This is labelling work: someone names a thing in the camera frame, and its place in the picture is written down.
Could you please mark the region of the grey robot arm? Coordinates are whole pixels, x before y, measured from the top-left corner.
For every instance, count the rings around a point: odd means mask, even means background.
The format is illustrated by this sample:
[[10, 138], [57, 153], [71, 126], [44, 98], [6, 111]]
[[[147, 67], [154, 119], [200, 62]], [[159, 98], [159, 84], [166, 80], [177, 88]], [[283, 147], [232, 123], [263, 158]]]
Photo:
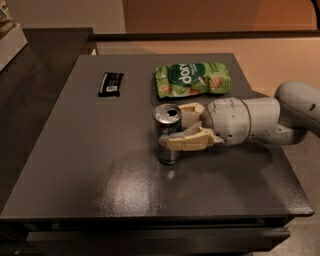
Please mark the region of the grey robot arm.
[[171, 151], [200, 151], [251, 139], [291, 145], [301, 142], [307, 132], [320, 136], [320, 90], [299, 81], [281, 84], [272, 97], [223, 98], [205, 106], [189, 103], [178, 109], [182, 130], [158, 139]]

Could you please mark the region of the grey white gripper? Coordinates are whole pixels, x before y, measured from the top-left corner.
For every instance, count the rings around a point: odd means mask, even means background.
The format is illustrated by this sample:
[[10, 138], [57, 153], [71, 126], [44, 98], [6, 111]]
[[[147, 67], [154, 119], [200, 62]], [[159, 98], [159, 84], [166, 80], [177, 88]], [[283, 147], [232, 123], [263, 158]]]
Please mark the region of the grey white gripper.
[[209, 103], [205, 110], [199, 103], [179, 105], [179, 109], [182, 128], [187, 129], [160, 136], [158, 142], [167, 150], [200, 151], [224, 141], [226, 146], [242, 144], [248, 138], [250, 116], [239, 99], [217, 99]]

